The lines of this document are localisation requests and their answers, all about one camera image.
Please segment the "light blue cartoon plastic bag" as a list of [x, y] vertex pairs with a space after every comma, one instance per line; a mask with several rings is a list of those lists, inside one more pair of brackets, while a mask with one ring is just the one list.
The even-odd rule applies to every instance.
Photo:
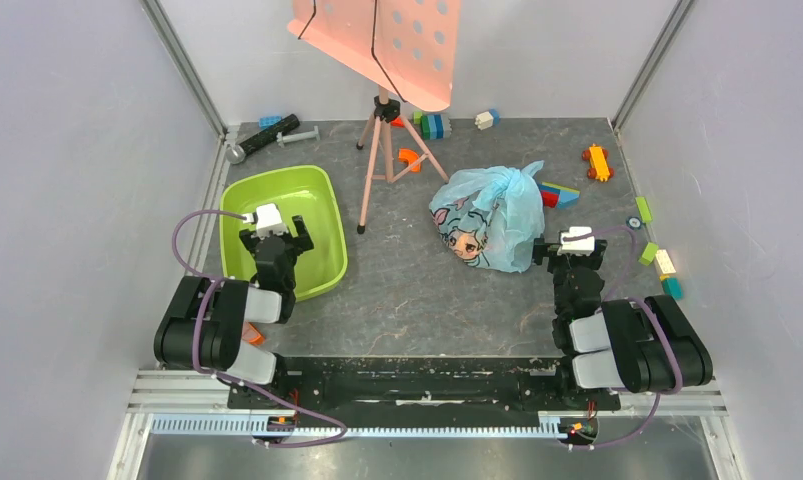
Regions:
[[429, 203], [444, 245], [474, 268], [521, 273], [544, 232], [543, 202], [534, 175], [542, 160], [522, 168], [459, 170]]

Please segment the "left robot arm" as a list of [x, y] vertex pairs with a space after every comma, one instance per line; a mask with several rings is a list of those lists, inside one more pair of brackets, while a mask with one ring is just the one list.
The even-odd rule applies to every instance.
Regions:
[[154, 335], [156, 360], [172, 368], [192, 368], [238, 384], [253, 384], [267, 407], [283, 405], [290, 379], [278, 372], [279, 356], [243, 338], [253, 323], [285, 323], [296, 303], [295, 266], [314, 248], [304, 219], [292, 217], [295, 231], [258, 214], [245, 217], [253, 229], [239, 232], [255, 261], [249, 280], [183, 277]]

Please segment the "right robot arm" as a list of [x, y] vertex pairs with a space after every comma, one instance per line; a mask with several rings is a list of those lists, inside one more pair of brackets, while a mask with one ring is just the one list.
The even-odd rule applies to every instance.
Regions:
[[553, 276], [552, 337], [564, 357], [554, 392], [579, 408], [595, 390], [672, 393], [703, 386], [714, 376], [712, 357], [670, 295], [605, 300], [599, 275], [607, 243], [589, 254], [535, 240], [532, 259]]

